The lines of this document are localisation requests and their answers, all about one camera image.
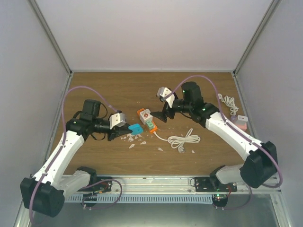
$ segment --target white cord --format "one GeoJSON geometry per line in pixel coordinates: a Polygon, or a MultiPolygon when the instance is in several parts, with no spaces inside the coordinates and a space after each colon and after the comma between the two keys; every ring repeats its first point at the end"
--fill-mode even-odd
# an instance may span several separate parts
{"type": "Polygon", "coordinates": [[[188,130],[187,134],[185,137],[180,137],[180,136],[170,136],[168,139],[163,139],[158,134],[154,131],[153,134],[156,135],[160,140],[167,141],[168,143],[171,144],[171,147],[173,149],[178,148],[179,153],[184,153],[185,149],[183,147],[184,143],[198,143],[200,142],[201,138],[198,135],[191,135],[193,129],[188,130]]]}
{"type": "Polygon", "coordinates": [[[230,108],[229,110],[231,111],[231,116],[235,116],[239,110],[239,108],[235,105],[235,98],[229,96],[225,96],[223,98],[221,94],[218,94],[218,97],[223,103],[225,103],[226,106],[230,108]]]}

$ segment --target gray floor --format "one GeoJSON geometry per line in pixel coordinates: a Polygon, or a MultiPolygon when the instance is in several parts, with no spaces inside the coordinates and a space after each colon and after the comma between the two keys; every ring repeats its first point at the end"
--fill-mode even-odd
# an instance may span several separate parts
{"type": "MultiPolygon", "coordinates": [[[[231,196],[229,206],[238,206],[247,196],[231,196]]],[[[117,204],[107,210],[83,210],[80,204],[65,204],[44,227],[275,227],[278,226],[269,196],[254,195],[241,210],[216,210],[204,204],[117,204]]]]}

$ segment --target blue object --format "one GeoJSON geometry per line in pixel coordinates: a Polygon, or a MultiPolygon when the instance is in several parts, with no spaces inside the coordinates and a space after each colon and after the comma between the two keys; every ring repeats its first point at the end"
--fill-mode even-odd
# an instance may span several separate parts
{"type": "Polygon", "coordinates": [[[130,125],[128,126],[128,129],[133,131],[132,136],[139,135],[143,132],[143,128],[139,124],[130,125]]]}

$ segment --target white wall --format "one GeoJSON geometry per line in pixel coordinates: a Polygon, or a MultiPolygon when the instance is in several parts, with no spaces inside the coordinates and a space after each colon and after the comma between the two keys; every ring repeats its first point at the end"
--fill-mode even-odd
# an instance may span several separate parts
{"type": "Polygon", "coordinates": [[[72,70],[233,70],[271,0],[37,0],[72,70]]]}
{"type": "Polygon", "coordinates": [[[258,136],[275,143],[295,227],[303,207],[303,1],[283,0],[240,69],[258,136]]]}
{"type": "Polygon", "coordinates": [[[25,0],[0,1],[0,223],[13,226],[20,183],[39,169],[67,72],[25,0]]]}

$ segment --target coiled white cable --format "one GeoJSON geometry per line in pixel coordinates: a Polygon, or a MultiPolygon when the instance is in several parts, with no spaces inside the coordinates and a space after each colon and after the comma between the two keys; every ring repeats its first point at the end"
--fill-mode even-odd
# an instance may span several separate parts
{"type": "Polygon", "coordinates": [[[183,147],[184,143],[198,143],[200,142],[201,138],[198,135],[191,135],[193,129],[188,130],[185,137],[180,136],[170,136],[168,139],[163,139],[154,131],[153,134],[156,135],[160,140],[167,141],[171,144],[171,148],[175,149],[178,148],[179,153],[184,153],[185,148],[183,147]]]}
{"type": "Polygon", "coordinates": [[[218,94],[218,97],[221,102],[225,103],[225,105],[230,108],[229,110],[231,111],[231,116],[235,116],[239,110],[239,108],[235,105],[235,98],[229,96],[225,96],[223,98],[221,94],[218,94]]]}

